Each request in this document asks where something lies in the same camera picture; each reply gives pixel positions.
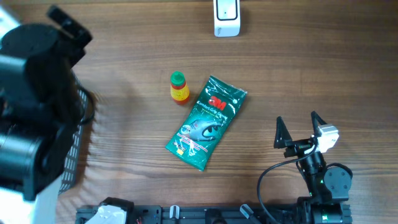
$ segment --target teal plastic packet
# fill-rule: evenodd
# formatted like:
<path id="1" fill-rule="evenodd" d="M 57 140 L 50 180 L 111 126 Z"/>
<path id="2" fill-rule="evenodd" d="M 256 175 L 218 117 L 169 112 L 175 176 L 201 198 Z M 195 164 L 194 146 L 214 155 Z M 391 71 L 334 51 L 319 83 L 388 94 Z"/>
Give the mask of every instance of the teal plastic packet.
<path id="1" fill-rule="evenodd" d="M 205 170 L 211 153 L 242 106 L 247 92 L 211 76 L 188 118 L 166 149 L 182 161 Z"/>

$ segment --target glove image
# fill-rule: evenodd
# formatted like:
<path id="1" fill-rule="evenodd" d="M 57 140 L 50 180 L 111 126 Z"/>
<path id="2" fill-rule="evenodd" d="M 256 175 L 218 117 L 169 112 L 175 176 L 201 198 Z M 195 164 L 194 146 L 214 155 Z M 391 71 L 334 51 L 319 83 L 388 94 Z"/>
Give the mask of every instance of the glove image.
<path id="1" fill-rule="evenodd" d="M 182 126 L 181 133 L 193 141 L 215 140 L 218 128 L 221 124 L 216 121 L 195 120 L 191 124 Z"/>

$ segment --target bottle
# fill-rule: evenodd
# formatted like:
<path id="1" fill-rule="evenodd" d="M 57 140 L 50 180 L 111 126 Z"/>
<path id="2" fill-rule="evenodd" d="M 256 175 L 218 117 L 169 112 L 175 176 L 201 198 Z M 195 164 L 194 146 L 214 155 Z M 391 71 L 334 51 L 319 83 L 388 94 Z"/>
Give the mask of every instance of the bottle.
<path id="1" fill-rule="evenodd" d="M 173 72 L 170 81 L 170 92 L 174 102 L 178 105 L 187 103 L 189 101 L 189 88 L 185 81 L 184 74 L 178 71 Z"/>

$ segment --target bottle label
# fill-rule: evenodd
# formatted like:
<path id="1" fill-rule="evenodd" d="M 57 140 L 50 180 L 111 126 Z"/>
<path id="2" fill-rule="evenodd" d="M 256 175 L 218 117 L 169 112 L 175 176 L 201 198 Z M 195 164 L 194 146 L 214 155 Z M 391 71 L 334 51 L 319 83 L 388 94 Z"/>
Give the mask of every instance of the bottle label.
<path id="1" fill-rule="evenodd" d="M 188 85 L 185 85 L 181 90 L 176 90 L 173 87 L 170 88 L 170 92 L 172 94 L 172 98 L 177 101 L 183 101 L 189 96 Z"/>

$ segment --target green bottle cap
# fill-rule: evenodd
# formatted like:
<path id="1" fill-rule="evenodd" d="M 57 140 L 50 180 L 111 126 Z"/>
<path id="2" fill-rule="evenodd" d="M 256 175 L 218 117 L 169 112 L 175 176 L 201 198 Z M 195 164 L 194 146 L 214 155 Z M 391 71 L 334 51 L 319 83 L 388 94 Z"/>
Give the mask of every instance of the green bottle cap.
<path id="1" fill-rule="evenodd" d="M 182 86 L 185 82 L 184 74 L 179 71 L 173 72 L 172 76 L 170 77 L 170 81 L 175 86 Z"/>

